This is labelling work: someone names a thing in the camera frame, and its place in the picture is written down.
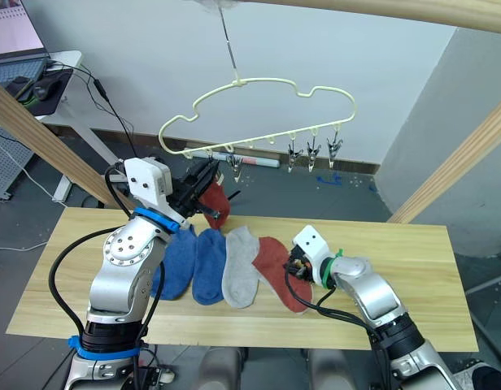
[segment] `baseboard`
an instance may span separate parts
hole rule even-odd
[[[50,125],[50,129],[59,136],[78,137],[72,128],[68,126]],[[126,135],[122,132],[113,132],[111,130],[94,129],[95,134],[103,141],[127,142]],[[159,146],[159,141],[156,136],[149,134],[135,133],[132,136],[133,144],[143,146]],[[198,148],[202,146],[214,145],[208,142],[184,140],[181,138],[166,137],[166,145],[173,150],[183,150],[184,148]],[[249,148],[234,148],[236,154],[245,154],[246,156],[273,158],[279,160],[281,164],[288,164],[289,156],[287,153],[271,152],[270,150],[249,149]],[[296,166],[308,166],[308,156],[300,156],[296,162]],[[329,161],[327,158],[318,158],[315,164],[316,168],[329,169]],[[333,163],[335,171],[346,171],[364,173],[374,175],[379,169],[378,164],[370,162],[348,161],[336,159]]]

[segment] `white desk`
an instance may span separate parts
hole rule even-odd
[[[50,53],[50,58],[54,61],[59,61],[70,67],[79,67],[82,62],[83,55],[78,50],[60,51],[56,53]],[[51,69],[60,69],[60,66],[54,66]],[[72,82],[81,82],[76,77],[73,77],[68,81],[67,86]],[[61,100],[57,106],[55,113],[52,115],[39,115],[36,119],[44,124],[63,124],[67,125],[79,134],[79,136],[85,140],[88,145],[90,145],[109,165],[117,162],[119,158],[111,152],[111,150],[95,135],[88,124],[84,123],[82,119],[78,119],[78,115],[74,115],[72,109],[72,97],[67,94],[68,88],[63,92]],[[62,202],[66,199],[68,192],[72,183],[69,179],[63,175],[59,181],[59,185],[54,193],[54,201]]]

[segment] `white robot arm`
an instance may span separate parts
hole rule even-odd
[[[153,158],[131,158],[124,169],[131,194],[144,207],[135,209],[104,242],[86,325],[70,339],[76,354],[65,390],[147,388],[147,371],[137,381],[130,374],[137,371],[140,338],[147,332],[148,318],[142,320],[155,270],[162,266],[172,235],[188,226],[188,217],[199,211],[217,216],[198,200],[214,180],[217,162],[201,162],[180,180]]]
[[[310,225],[293,243],[290,262],[297,259],[304,265],[292,273],[304,274],[304,279],[325,288],[341,288],[355,301],[364,321],[378,335],[374,348],[387,351],[391,373],[402,381],[401,389],[462,390],[431,343],[419,333],[395,291],[367,258],[336,256]]]

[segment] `wooden beam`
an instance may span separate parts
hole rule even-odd
[[[501,33],[501,0],[242,0],[391,16]]]
[[[103,178],[45,125],[36,120],[1,85],[0,126],[99,201],[111,207],[118,207]],[[124,195],[119,195],[128,208],[135,206]]]
[[[388,222],[411,222],[500,143],[501,102],[457,150],[395,211]]]

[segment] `gray floor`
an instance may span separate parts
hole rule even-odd
[[[106,163],[84,142],[73,139],[65,141],[92,166],[104,171]],[[130,156],[125,145],[109,145],[120,157]],[[183,158],[163,155],[157,148],[139,149],[145,149],[144,154],[164,157],[174,175],[179,175],[191,164]],[[289,175],[283,168],[276,170],[244,166],[242,181],[235,184],[225,165],[221,164],[226,174],[226,193],[236,189],[242,191],[232,202],[232,212],[236,215],[363,221],[386,221],[390,216],[368,175],[339,173],[341,179],[336,182],[327,170],[315,170],[308,174],[306,169],[298,168]],[[55,190],[60,178],[55,169],[34,158],[28,170],[49,191]],[[14,197],[0,205],[0,247],[29,247],[47,240],[62,212],[62,206],[52,203],[23,176],[11,191]],[[80,206],[86,197],[82,189],[74,186],[67,204]],[[88,198],[85,206],[93,207],[95,201]],[[0,251],[0,389],[41,388],[68,351],[64,340],[5,334],[41,252],[41,248],[27,253]],[[501,258],[457,257],[457,263],[465,288],[501,274]],[[468,303],[493,337],[501,343],[501,285],[474,294]],[[445,353],[443,356],[450,366],[460,359],[474,356],[501,369],[501,362],[482,338],[479,338],[479,345],[480,353]],[[161,361],[171,365],[177,373],[176,381],[166,388],[189,388],[205,350],[197,346],[159,346]],[[371,353],[348,351],[347,356],[359,388],[367,389],[368,382],[376,379]],[[59,388],[63,372],[59,372],[48,389]],[[249,360],[242,373],[242,388],[308,389],[304,360],[296,349],[250,349]]]

